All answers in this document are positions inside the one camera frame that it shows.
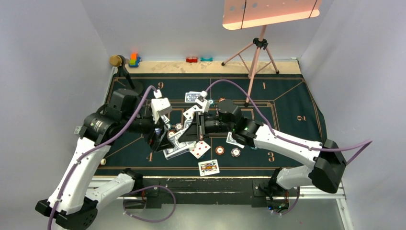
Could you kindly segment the white blue chips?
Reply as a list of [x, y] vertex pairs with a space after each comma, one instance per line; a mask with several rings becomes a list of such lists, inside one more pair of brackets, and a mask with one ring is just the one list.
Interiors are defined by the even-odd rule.
[[176, 128], [176, 130], [181, 130], [181, 129], [183, 129], [183, 124], [177, 123], [177, 124], [175, 125], [175, 128]]

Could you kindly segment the blue playing card deck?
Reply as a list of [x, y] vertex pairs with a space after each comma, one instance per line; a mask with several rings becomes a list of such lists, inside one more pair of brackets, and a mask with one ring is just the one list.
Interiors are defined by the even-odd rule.
[[176, 138], [168, 138], [168, 140], [173, 147], [163, 150], [163, 155], [167, 160], [194, 149], [197, 143], [196, 141], [179, 142]]

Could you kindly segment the orange poker chip stack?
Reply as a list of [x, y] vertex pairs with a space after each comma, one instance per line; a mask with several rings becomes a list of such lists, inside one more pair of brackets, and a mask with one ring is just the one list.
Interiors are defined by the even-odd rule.
[[218, 147], [215, 148], [215, 153], [216, 153], [217, 155], [223, 155], [224, 152], [225, 152], [225, 148], [222, 147], [222, 146], [218, 146]]

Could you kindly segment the pink white poker chip stack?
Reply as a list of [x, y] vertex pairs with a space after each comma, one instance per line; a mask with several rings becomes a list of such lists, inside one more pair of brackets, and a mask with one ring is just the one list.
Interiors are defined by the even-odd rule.
[[241, 150], [238, 149], [238, 148], [233, 148], [233, 149], [231, 150], [231, 155], [232, 155], [232, 157], [239, 157], [240, 154], [241, 154]]

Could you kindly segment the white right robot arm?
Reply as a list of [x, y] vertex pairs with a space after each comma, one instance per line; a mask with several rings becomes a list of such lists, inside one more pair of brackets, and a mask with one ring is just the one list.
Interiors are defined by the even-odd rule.
[[269, 196], [308, 185], [331, 194], [338, 191], [347, 161], [335, 149], [334, 141], [320, 143], [278, 132], [270, 125], [243, 116], [240, 106], [229, 99], [218, 103], [215, 115], [194, 112], [192, 123], [179, 142], [203, 140], [208, 134], [225, 132], [230, 132], [241, 145], [276, 152], [301, 163], [300, 167], [274, 171], [262, 189]]

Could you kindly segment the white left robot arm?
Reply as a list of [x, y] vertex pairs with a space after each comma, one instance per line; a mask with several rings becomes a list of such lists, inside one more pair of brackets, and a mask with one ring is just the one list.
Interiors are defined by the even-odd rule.
[[118, 197], [137, 196], [147, 190], [142, 174], [129, 168], [92, 192], [88, 192], [88, 187], [104, 156], [125, 132], [143, 134], [153, 151], [163, 146], [166, 127], [162, 116], [171, 111], [171, 105], [159, 89], [149, 86], [147, 92], [150, 91], [154, 98], [146, 116], [139, 115], [145, 96], [118, 89], [109, 103], [85, 118], [62, 180], [48, 199], [35, 206], [37, 212], [48, 217], [48, 229], [55, 223], [65, 230], [85, 230], [98, 212]]

